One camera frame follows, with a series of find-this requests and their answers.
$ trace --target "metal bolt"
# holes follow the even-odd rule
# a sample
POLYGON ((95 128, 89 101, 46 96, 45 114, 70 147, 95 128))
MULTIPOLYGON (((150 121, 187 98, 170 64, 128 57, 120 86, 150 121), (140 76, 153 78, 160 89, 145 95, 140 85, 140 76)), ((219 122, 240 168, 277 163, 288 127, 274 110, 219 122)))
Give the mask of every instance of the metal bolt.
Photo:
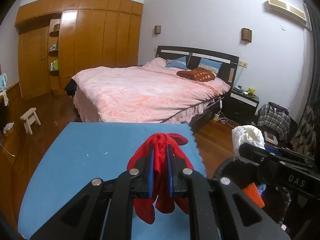
POLYGON ((93 180, 91 180, 91 184, 94 186, 99 186, 102 183, 102 180, 99 178, 95 178, 93 180))
POLYGON ((139 174, 139 170, 136 168, 133 168, 131 170, 129 170, 130 175, 138 175, 139 174))
POLYGON ((220 179, 221 183, 224 185, 229 185, 230 184, 230 179, 223 177, 220 179))
POLYGON ((184 169, 182 170, 182 172, 183 172, 184 174, 186 174, 186 175, 190 175, 190 174, 192 173, 192 169, 184 168, 184 169))

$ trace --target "air conditioner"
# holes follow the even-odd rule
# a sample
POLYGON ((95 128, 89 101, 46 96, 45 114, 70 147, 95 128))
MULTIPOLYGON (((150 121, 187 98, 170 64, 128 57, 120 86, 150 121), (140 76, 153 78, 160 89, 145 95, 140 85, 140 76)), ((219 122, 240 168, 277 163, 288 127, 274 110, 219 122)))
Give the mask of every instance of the air conditioner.
POLYGON ((299 22, 302 25, 306 25, 306 14, 295 6, 280 0, 268 0, 268 3, 271 11, 280 13, 299 22))

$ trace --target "stool leg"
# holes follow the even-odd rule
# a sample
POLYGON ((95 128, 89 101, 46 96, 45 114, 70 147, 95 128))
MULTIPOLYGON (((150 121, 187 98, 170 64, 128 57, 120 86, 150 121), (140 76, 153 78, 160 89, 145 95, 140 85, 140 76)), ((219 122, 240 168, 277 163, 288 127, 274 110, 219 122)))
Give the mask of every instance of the stool leg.
POLYGON ((37 122, 39 125, 41 125, 40 120, 39 120, 36 112, 34 112, 33 115, 35 116, 36 122, 37 122))
POLYGON ((24 121, 23 124, 24 124, 24 128, 26 129, 26 133, 28 134, 29 133, 29 127, 28 127, 27 121, 24 121))
POLYGON ((29 129, 29 133, 32 134, 32 130, 31 130, 31 125, 30 125, 30 122, 29 122, 29 118, 27 118, 27 125, 28 125, 28 129, 29 129))

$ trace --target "curtain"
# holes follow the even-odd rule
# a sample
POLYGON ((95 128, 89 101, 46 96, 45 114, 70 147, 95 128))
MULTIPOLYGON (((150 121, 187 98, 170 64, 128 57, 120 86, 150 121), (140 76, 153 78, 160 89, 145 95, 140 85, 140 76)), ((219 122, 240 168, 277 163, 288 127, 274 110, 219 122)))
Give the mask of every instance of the curtain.
POLYGON ((320 23, 309 7, 308 12, 314 43, 313 77, 307 105, 298 130, 290 142, 294 151, 315 157, 320 155, 320 23))

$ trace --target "headboard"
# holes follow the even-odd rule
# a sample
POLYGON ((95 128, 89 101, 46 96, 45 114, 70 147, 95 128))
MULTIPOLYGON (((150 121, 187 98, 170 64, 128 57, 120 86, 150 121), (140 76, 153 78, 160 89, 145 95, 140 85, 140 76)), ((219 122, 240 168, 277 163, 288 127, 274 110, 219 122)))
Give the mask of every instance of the headboard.
POLYGON ((183 56, 186 56, 187 68, 191 70, 198 67, 201 57, 222 62, 218 78, 230 85, 231 88, 233 87, 239 57, 206 49, 177 46, 158 46, 156 54, 156 57, 163 59, 177 59, 183 56))

